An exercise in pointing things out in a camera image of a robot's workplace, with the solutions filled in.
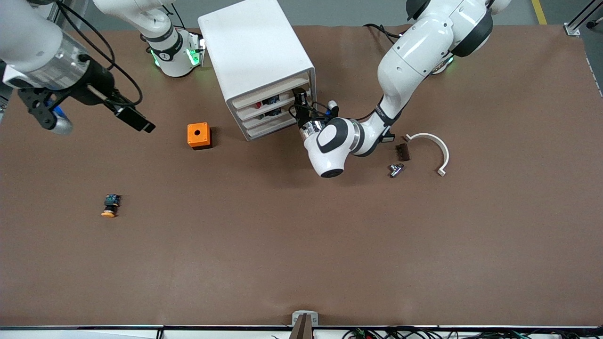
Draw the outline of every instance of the white plastic bracket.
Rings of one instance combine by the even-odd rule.
[[[314,311],[295,311],[291,314],[291,326],[295,326],[297,317],[301,317],[304,313],[307,313],[307,317],[310,317],[312,327],[318,326],[318,312]]]
[[[444,141],[442,141],[442,139],[438,138],[437,136],[435,136],[433,134],[429,134],[429,133],[417,133],[413,136],[410,136],[410,135],[405,136],[405,139],[408,142],[410,142],[413,139],[417,139],[417,138],[429,139],[429,140],[435,142],[436,144],[438,144],[438,146],[440,146],[442,153],[444,153],[444,163],[438,169],[438,174],[441,176],[445,176],[446,172],[445,172],[444,168],[446,167],[446,165],[448,165],[448,160],[450,160],[450,153],[448,152],[448,147],[446,146]]]

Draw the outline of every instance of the cable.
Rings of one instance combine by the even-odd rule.
[[[172,3],[172,8],[174,9],[174,12],[176,12],[176,15],[178,16],[178,20],[180,20],[180,25],[182,25],[182,28],[184,29],[185,23],[182,21],[180,14],[178,14],[178,10],[176,9],[176,6],[174,6],[174,3]]]
[[[395,37],[396,39],[398,39],[400,37],[399,34],[394,34],[394,33],[390,33],[388,31],[385,30],[385,27],[383,25],[375,25],[375,24],[366,24],[363,25],[363,27],[375,27],[377,28],[381,33],[385,34],[385,36],[387,37],[387,39],[391,42],[391,44],[395,44],[394,40],[391,40],[392,37]]]
[[[325,104],[321,104],[318,101],[313,101],[310,106],[314,106],[314,104],[317,104],[319,106],[323,106],[326,110],[329,110],[329,108],[325,105]]]
[[[170,11],[169,11],[169,9],[168,9],[167,7],[165,7],[165,5],[161,5],[161,7],[163,7],[163,9],[165,10],[165,14],[166,14],[167,16],[174,15],[174,13],[170,12]],[[174,25],[174,27],[177,27],[177,28],[182,28],[182,29],[184,29],[184,28],[185,28],[184,24],[182,24],[181,26]]]
[[[85,20],[81,15],[79,15],[76,11],[74,11],[73,9],[71,9],[69,6],[67,6],[64,3],[60,2],[60,0],[54,0],[54,2],[57,4],[58,10],[61,12],[61,14],[69,22],[69,24],[71,25],[71,27],[73,27],[73,29],[82,37],[82,39],[84,39],[96,52],[98,52],[98,54],[100,54],[109,63],[111,63],[111,66],[109,66],[107,68],[107,70],[115,67],[117,70],[119,70],[121,72],[121,74],[123,74],[132,83],[132,85],[138,91],[138,97],[139,98],[138,98],[138,100],[136,100],[133,103],[120,103],[120,102],[109,100],[109,99],[106,99],[105,102],[108,103],[108,104],[111,104],[111,105],[117,105],[117,106],[121,106],[121,107],[133,107],[133,106],[136,106],[136,105],[140,104],[142,102],[142,89],[140,89],[140,86],[138,86],[138,84],[130,76],[130,74],[128,74],[126,71],[124,71],[124,69],[121,68],[117,63],[115,63],[115,54],[113,53],[113,49],[109,45],[108,41],[103,37],[103,35],[94,26],[92,26],[92,24],[90,24],[90,22],[88,22],[87,20]],[[88,26],[91,30],[93,30],[94,33],[96,33],[96,35],[98,35],[98,37],[101,38],[101,40],[107,45],[107,47],[109,47],[109,53],[111,54],[111,57],[107,56],[107,54],[105,54],[92,41],[90,41],[90,39],[88,39],[88,37],[77,27],[77,25],[75,24],[75,22],[73,22],[73,20],[69,17],[69,15],[67,14],[67,12],[65,10],[67,10],[68,12],[70,12],[71,14],[73,14],[75,17],[77,17],[86,26]]]
[[[377,331],[368,330],[367,332],[374,335],[375,339],[384,339],[384,337],[382,337],[381,334],[378,334]]]
[[[314,110],[314,109],[312,109],[312,108],[310,108],[310,107],[308,107],[308,106],[303,106],[303,105],[296,105],[296,104],[293,104],[293,105],[289,106],[289,109],[288,109],[287,111],[289,112],[289,115],[291,115],[291,117],[292,117],[292,118],[294,118],[295,120],[297,120],[297,115],[294,115],[294,114],[291,112],[291,109],[292,109],[293,107],[296,107],[296,106],[297,106],[297,107],[304,108],[304,109],[311,110],[311,111],[313,111],[313,112],[318,112],[318,113],[322,114],[322,116],[315,116],[315,117],[313,117],[313,118],[310,118],[310,120],[309,120],[309,121],[323,121],[323,122],[328,122],[329,120],[331,120],[331,117],[324,115],[324,113],[323,113],[323,112],[319,112],[319,111]]]
[[[374,113],[374,111],[370,112],[369,114],[367,114],[365,116],[363,116],[362,118],[358,118],[358,119],[354,119],[354,120],[356,120],[356,121],[364,120],[364,119],[368,118],[369,116],[371,116],[373,113]]]
[[[341,339],[346,339],[346,335],[348,335],[348,334],[350,334],[350,333],[352,333],[352,332],[354,332],[354,330],[353,330],[353,329],[351,329],[351,330],[347,331],[346,333],[344,333],[344,334],[343,334],[343,336],[341,336]]]

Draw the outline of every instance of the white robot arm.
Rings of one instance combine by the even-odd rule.
[[[93,1],[101,12],[118,17],[140,31],[164,74],[182,77],[201,65],[203,46],[199,35],[176,30],[169,17],[157,9],[174,0]]]
[[[71,122],[58,107],[68,97],[89,106],[103,104],[136,130],[150,133],[155,128],[135,109],[142,97],[133,103],[121,95],[113,75],[84,46],[25,0],[0,1],[0,59],[7,64],[2,82],[18,89],[28,111],[47,130],[71,132]]]
[[[412,93],[433,68],[453,55],[479,49],[492,31],[492,12],[510,0],[408,0],[409,19],[417,22],[385,54],[377,78],[384,95],[364,122],[333,118],[326,125],[296,116],[314,170],[330,178],[344,171],[348,154],[371,154],[400,117]]]

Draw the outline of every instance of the brown mat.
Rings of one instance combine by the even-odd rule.
[[[296,27],[319,99],[369,112],[389,42]],[[168,78],[134,31],[107,33],[140,82],[138,133],[69,100],[42,130],[17,99],[0,124],[0,323],[600,325],[603,108],[580,39],[496,27],[420,86],[393,131],[429,132],[396,179],[395,143],[321,179],[295,128],[244,141],[211,69]],[[135,98],[118,77],[120,89]],[[186,125],[216,127],[192,151]],[[106,193],[119,217],[100,216]]]

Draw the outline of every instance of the orange box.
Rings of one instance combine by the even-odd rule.
[[[212,130],[206,122],[188,125],[186,135],[188,144],[193,150],[205,150],[213,147]]]

